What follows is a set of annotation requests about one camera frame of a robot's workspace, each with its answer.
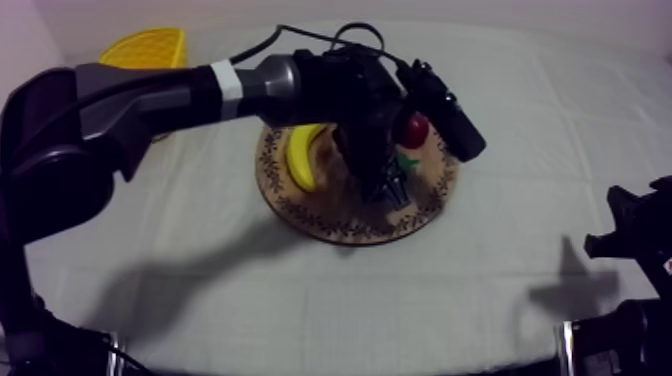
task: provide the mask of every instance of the black cable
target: black cable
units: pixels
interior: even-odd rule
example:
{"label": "black cable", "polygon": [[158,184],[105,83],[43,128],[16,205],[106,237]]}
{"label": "black cable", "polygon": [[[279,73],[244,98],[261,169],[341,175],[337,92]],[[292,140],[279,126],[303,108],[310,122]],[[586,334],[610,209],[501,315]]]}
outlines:
{"label": "black cable", "polygon": [[[366,23],[366,22],[350,22],[350,23],[348,23],[348,24],[345,24],[345,25],[341,26],[340,29],[338,29],[338,31],[336,32],[336,34],[334,34],[334,38],[338,39],[338,38],[340,38],[341,35],[343,35],[346,31],[357,30],[357,29],[366,30],[366,31],[370,32],[371,34],[373,34],[376,38],[378,38],[378,42],[380,42],[380,48],[379,48],[379,50],[380,50],[380,51],[385,51],[385,38],[383,38],[383,34],[381,34],[380,31],[378,31],[378,29],[376,29],[375,27],[373,27],[373,25],[371,25],[370,23]],[[331,43],[331,47],[329,47],[329,50],[331,51],[331,50],[333,50],[334,48],[336,48],[336,42],[332,42],[332,43]]]}
{"label": "black cable", "polygon": [[280,34],[282,34],[282,30],[283,29],[280,26],[276,27],[275,32],[273,32],[273,34],[271,34],[271,36],[268,37],[268,39],[259,43],[256,46],[250,48],[249,50],[243,51],[243,52],[239,53],[238,55],[235,55],[232,58],[230,58],[229,60],[231,61],[231,64],[236,65],[240,62],[243,62],[243,61],[251,58],[252,56],[258,54],[259,52],[267,49],[273,43],[275,43],[278,40],[278,38],[280,38]]}
{"label": "black cable", "polygon": [[[371,26],[369,24],[366,24],[366,25],[368,25],[370,27],[370,29],[368,27],[366,27],[367,30],[371,31],[371,29],[373,29],[375,31],[372,31],[372,32],[375,35],[380,35],[380,32],[378,30],[376,30],[373,26]],[[314,33],[312,31],[299,29],[297,27],[289,26],[289,25],[278,25],[275,29],[275,32],[273,32],[273,34],[270,37],[268,37],[268,39],[266,39],[265,41],[261,42],[260,44],[258,44],[256,46],[250,48],[249,50],[243,51],[242,53],[231,57],[229,59],[231,61],[231,64],[235,65],[235,64],[241,63],[241,62],[251,58],[252,56],[260,53],[261,51],[265,50],[266,48],[270,47],[273,43],[275,43],[278,40],[278,38],[280,37],[280,34],[282,34],[283,31],[289,31],[291,33],[302,35],[304,37],[309,37],[309,38],[313,38],[313,39],[322,40],[322,41],[325,41],[325,42],[332,43],[332,45],[342,44],[342,45],[345,45],[345,46],[358,46],[358,47],[361,47],[361,48],[366,48],[366,49],[368,49],[372,52],[375,52],[376,54],[379,54],[380,56],[383,56],[387,59],[392,60],[397,65],[399,65],[399,64],[405,65],[406,64],[405,61],[399,59],[398,57],[396,57],[392,54],[390,54],[389,52],[386,52],[383,49],[373,48],[373,47],[370,47],[370,46],[363,45],[361,43],[356,43],[356,42],[352,42],[352,41],[337,38],[337,37],[330,37],[330,36],[327,36],[327,35]]]}
{"label": "black cable", "polygon": [[130,365],[133,366],[133,368],[135,368],[138,371],[144,373],[145,376],[158,376],[157,373],[155,373],[154,371],[150,370],[149,368],[143,366],[142,363],[135,360],[135,358],[126,354],[122,350],[114,347],[112,344],[105,342],[105,345],[107,346],[107,348],[110,352],[116,354],[118,357],[120,357],[124,361],[128,362]]}
{"label": "black cable", "polygon": [[22,142],[16,148],[16,150],[14,150],[14,153],[12,153],[12,157],[9,159],[9,164],[7,166],[9,168],[14,167],[14,162],[20,159],[19,157],[21,156],[22,153],[25,153],[25,151],[28,148],[30,148],[30,146],[34,142],[36,142],[42,135],[44,135],[49,128],[55,126],[60,121],[64,120],[67,116],[71,115],[73,112],[82,110],[96,102],[109,98],[113,95],[121,94],[126,91],[136,90],[150,85],[157,85],[160,83],[179,81],[180,79],[186,77],[188,73],[189,70],[185,69],[185,70],[176,70],[173,72],[157,74],[154,76],[142,77],[134,79],[132,81],[123,82],[118,85],[110,86],[108,88],[89,94],[77,100],[75,103],[63,108],[62,110],[51,116],[47,121],[42,123],[42,126],[37,128],[37,131],[35,131],[26,141]]}

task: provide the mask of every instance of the red apple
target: red apple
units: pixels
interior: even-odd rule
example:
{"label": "red apple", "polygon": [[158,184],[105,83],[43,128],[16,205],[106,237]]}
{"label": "red apple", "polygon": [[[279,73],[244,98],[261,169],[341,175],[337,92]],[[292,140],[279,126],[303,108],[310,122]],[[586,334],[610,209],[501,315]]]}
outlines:
{"label": "red apple", "polygon": [[429,120],[419,113],[413,114],[406,126],[406,132],[401,139],[401,146],[407,149],[421,147],[429,134]]}

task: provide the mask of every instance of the white tablecloth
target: white tablecloth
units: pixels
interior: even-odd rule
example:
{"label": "white tablecloth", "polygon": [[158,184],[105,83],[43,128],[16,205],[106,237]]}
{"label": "white tablecloth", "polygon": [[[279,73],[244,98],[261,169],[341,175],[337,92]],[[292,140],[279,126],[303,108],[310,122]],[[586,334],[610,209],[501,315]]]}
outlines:
{"label": "white tablecloth", "polygon": [[[634,262],[589,261],[582,246],[613,227],[610,185],[641,194],[672,170],[662,60],[505,30],[375,25],[388,50],[434,66],[488,141],[436,221],[347,254],[266,207],[253,173],[258,119],[193,129],[153,146],[100,216],[29,247],[49,307],[122,333],[155,367],[406,375],[548,356],[554,324],[654,295]],[[191,63],[270,31],[192,33]],[[325,47],[285,35],[269,51]]]}

